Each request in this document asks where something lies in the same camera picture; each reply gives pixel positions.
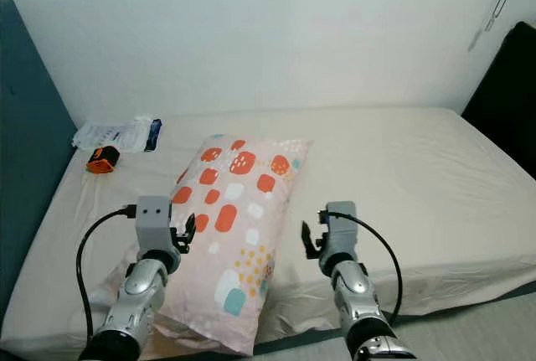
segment bed frame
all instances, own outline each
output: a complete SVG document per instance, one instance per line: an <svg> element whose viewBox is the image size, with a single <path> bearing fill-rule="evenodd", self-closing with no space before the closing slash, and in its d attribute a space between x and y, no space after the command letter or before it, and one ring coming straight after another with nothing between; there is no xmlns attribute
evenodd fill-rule
<svg viewBox="0 0 536 361"><path fill-rule="evenodd" d="M523 34L527 31L524 26L521 29ZM493 69L494 65L486 78L493 77ZM489 110L490 101L503 103L504 100L499 100L497 95L484 95L481 88L479 91L481 92L475 94L463 116L486 133L482 119L489 119L492 115ZM533 93L533 90L526 90L525 94L530 96L529 99L534 104ZM524 110L532 111L532 108L533 106L525 107ZM510 122L515 122L515 112L511 114ZM0 321L3 321L29 246L74 153L70 141L76 130L13 0L0 0L0 117ZM510 140L518 141L512 135L515 128L510 131ZM532 136L529 137L523 140L524 145L527 151L534 153ZM507 144L498 146L511 154ZM536 283L520 287L502 298L531 291L536 291ZM402 317L402 322L411 319L415 317ZM255 346L255 354L315 343L339 334L338 330L307 332L293 338L259 344ZM236 357L202 353L180 359L232 358ZM19 360L1 350L0 359Z"/></svg>

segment pink pillowcase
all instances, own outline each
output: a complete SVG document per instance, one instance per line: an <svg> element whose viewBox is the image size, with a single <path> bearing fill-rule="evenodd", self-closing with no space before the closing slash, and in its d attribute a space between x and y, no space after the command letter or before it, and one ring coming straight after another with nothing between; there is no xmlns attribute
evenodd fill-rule
<svg viewBox="0 0 536 361"><path fill-rule="evenodd" d="M172 226L191 213L197 232L170 275L158 330L174 322L236 352L252 354L260 310L292 184L310 142L214 136L179 177Z"/></svg>

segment white bed sheet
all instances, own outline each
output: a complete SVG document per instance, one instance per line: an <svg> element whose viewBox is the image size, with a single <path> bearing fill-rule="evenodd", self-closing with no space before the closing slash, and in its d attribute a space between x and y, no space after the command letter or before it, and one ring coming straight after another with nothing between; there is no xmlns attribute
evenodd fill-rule
<svg viewBox="0 0 536 361"><path fill-rule="evenodd" d="M158 149L121 156L116 171L85 171L77 151L24 262L0 345L26 359L75 359L85 328L75 251L93 221L139 195L169 193L202 140L215 133L315 140L299 176L276 254L257 341L338 326L329 280L306 260L301 221L316 227L326 202L353 200L393 246L405 281L403 314L492 300L536 280L536 181L452 111L321 109L163 120ZM135 241L132 220L103 225L85 249L89 291ZM358 232L358 256L389 310L395 274L383 247ZM94 303L109 303L98 298ZM106 308L94 307L98 326ZM154 333L143 358L185 350Z"/></svg>

